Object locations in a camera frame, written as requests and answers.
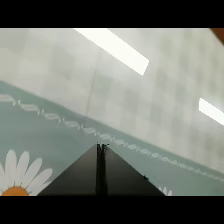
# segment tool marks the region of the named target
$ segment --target white petal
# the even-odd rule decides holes
[[[21,184],[22,187],[27,188],[27,186],[30,184],[30,182],[38,173],[41,167],[41,164],[42,164],[42,159],[38,158],[30,165],[25,176],[23,177],[22,184]]]
[[[28,164],[29,164],[29,153],[23,152],[23,154],[20,156],[20,159],[16,168],[15,186],[21,185],[24,175],[26,173]]]
[[[16,153],[14,150],[9,150],[5,161],[5,180],[8,187],[13,187],[16,176]]]
[[[42,171],[38,176],[34,178],[34,180],[31,182],[29,187],[27,188],[28,192],[32,192],[38,187],[40,187],[42,184],[45,183],[46,180],[51,176],[53,170],[52,169],[46,169]]]
[[[163,189],[163,193],[164,193],[165,195],[167,195],[167,189],[166,189],[166,187],[164,187],[164,189]]]
[[[172,191],[169,191],[168,196],[172,196]]]
[[[46,188],[51,182],[46,182],[45,184],[41,185],[40,187],[36,188],[33,192],[29,194],[29,196],[36,196],[38,195],[44,188]]]
[[[0,190],[5,191],[6,189],[8,189],[8,185],[5,182],[4,169],[0,163]]]

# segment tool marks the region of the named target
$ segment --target black object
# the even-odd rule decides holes
[[[40,196],[155,195],[164,196],[107,145],[93,146],[58,176]]]

